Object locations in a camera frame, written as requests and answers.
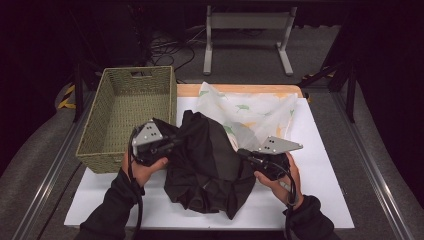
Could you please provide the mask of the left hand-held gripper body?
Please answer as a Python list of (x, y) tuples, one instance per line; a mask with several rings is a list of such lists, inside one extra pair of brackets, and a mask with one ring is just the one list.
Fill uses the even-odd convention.
[(150, 120), (136, 127), (131, 135), (131, 153), (138, 164), (151, 166), (167, 154), (157, 152), (157, 147), (170, 139), (170, 135), (162, 133), (156, 121)]

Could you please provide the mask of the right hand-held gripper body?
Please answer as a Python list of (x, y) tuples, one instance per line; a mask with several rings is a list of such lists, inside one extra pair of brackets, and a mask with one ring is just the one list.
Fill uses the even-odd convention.
[(287, 153), (302, 148), (300, 143), (269, 136), (256, 151), (246, 152), (246, 160), (252, 164), (255, 171), (274, 181), (289, 173)]

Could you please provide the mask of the dark garment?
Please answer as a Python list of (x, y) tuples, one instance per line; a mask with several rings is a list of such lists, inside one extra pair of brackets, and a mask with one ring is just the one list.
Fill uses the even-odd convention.
[[(162, 133), (172, 125), (157, 119)], [(200, 135), (169, 153), (164, 190), (173, 203), (202, 214), (225, 212), (232, 219), (247, 201), (255, 184), (250, 164), (234, 151), (224, 127), (199, 112), (187, 110), (182, 126)]]

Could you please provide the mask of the green woven basket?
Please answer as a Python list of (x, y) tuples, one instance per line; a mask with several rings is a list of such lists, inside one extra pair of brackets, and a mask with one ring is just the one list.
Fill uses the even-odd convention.
[(115, 173), (132, 130), (151, 118), (175, 124), (176, 108), (171, 66), (106, 68), (76, 157), (97, 174)]

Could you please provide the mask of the leaf print mesh laundry bag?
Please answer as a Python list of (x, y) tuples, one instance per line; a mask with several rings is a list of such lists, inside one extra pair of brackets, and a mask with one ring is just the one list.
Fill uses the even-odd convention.
[(235, 149), (258, 149), (269, 137), (284, 139), (298, 94), (221, 92), (204, 82), (196, 111), (220, 123)]

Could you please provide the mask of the person's left hand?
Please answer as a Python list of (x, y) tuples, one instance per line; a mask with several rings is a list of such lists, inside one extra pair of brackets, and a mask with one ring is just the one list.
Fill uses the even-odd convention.
[(131, 180), (132, 178), (135, 178), (140, 187), (143, 187), (155, 172), (164, 169), (168, 164), (168, 159), (163, 157), (157, 160), (150, 167), (147, 167), (140, 165), (135, 161), (129, 162), (128, 157), (129, 154), (125, 152), (121, 168), (127, 175), (128, 179)]

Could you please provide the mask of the person's right hand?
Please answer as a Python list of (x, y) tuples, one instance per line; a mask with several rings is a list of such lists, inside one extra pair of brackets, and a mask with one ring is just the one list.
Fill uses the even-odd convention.
[(269, 187), (277, 199), (286, 206), (291, 206), (296, 210), (301, 206), (304, 200), (304, 196), (301, 192), (300, 174), (293, 156), (290, 153), (287, 153), (286, 156), (290, 165), (289, 175), (275, 181), (269, 180), (259, 171), (255, 171), (254, 176), (262, 185)]

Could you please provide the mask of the white board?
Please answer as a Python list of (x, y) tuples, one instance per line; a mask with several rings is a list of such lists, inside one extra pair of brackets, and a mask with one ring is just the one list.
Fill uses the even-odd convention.
[[(303, 145), (292, 152), (300, 170), (301, 191), (321, 201), (321, 211), (339, 229), (354, 226), (341, 188), (321, 140), (309, 104), (296, 102), (288, 139)], [(116, 177), (114, 173), (95, 174), (87, 169), (77, 188), (64, 220), (69, 227), (79, 227), (102, 203), (104, 194)], [(163, 186), (165, 172), (155, 173), (145, 186), (141, 227), (150, 230), (281, 230), (285, 205), (269, 188), (257, 183), (246, 203), (230, 220), (225, 213), (201, 214), (170, 201)]]

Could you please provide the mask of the black metal stand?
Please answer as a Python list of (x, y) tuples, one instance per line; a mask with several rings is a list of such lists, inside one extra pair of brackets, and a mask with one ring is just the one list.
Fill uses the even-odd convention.
[[(327, 88), (330, 92), (339, 92), (344, 85), (347, 85), (345, 112), (348, 119), (354, 123), (354, 99), (356, 92), (356, 69), (353, 61), (343, 61), (330, 66), (333, 67), (335, 72), (331, 81), (328, 83)], [(297, 84), (299, 88), (304, 88), (312, 83), (320, 80), (317, 78), (302, 81)]]
[(84, 87), (89, 91), (97, 89), (103, 69), (110, 63), (101, 30), (93, 6), (71, 5), (68, 9), (70, 50), (74, 63), (74, 84), (76, 87), (75, 120), (84, 111)]

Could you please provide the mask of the yellow black floor tape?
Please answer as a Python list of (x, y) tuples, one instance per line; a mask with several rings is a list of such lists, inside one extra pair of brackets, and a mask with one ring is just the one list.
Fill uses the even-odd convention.
[(314, 78), (320, 79), (322, 77), (333, 75), (334, 72), (335, 72), (335, 69), (333, 67), (324, 67), (321, 71), (319, 71), (319, 72), (317, 72), (315, 74), (304, 75), (301, 78), (301, 80), (302, 81), (306, 81), (306, 80), (314, 79)]
[(68, 89), (66, 90), (62, 100), (59, 102), (58, 108), (59, 109), (63, 109), (63, 108), (68, 108), (68, 109), (75, 109), (76, 108), (76, 104), (75, 103), (70, 103), (69, 99), (72, 95), (72, 93), (75, 90), (75, 85), (71, 84)]

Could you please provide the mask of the aluminium rail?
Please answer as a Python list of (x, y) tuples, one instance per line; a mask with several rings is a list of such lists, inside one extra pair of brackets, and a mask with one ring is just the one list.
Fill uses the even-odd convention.
[(345, 104), (342, 96), (339, 93), (331, 93), (331, 98), (340, 113), (345, 125), (347, 126), (351, 137), (357, 147), (360, 156), (361, 164), (370, 181), (370, 184), (376, 194), (379, 204), (386, 215), (386, 218), (391, 226), (391, 229), (397, 240), (415, 240), (411, 230), (406, 224), (404, 217), (381, 174), (372, 154), (364, 145), (363, 138), (355, 123), (352, 123), (345, 112)]
[(75, 142), (77, 134), (82, 129), (88, 110), (93, 102), (95, 92), (89, 91), (83, 94), (83, 110), (78, 119), (70, 125), (63, 143), (61, 144), (53, 162), (50, 165), (44, 179), (37, 188), (37, 192), (32, 199), (24, 217), (22, 218), (17, 230), (11, 240), (26, 240), (32, 230), (36, 219), (39, 217), (45, 203), (47, 202), (54, 185), (59, 177), (60, 172), (68, 158), (71, 145)]

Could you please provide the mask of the white metal desk frame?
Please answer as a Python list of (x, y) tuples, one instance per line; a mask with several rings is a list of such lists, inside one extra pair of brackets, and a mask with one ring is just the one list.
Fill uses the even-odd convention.
[(285, 12), (214, 12), (210, 5), (206, 12), (206, 47), (203, 64), (203, 74), (208, 76), (212, 73), (213, 58), (213, 29), (272, 29), (281, 30), (283, 38), (276, 43), (276, 48), (281, 60), (281, 64), (287, 76), (294, 74), (289, 61), (286, 47), (296, 18), (297, 8), (292, 7)]

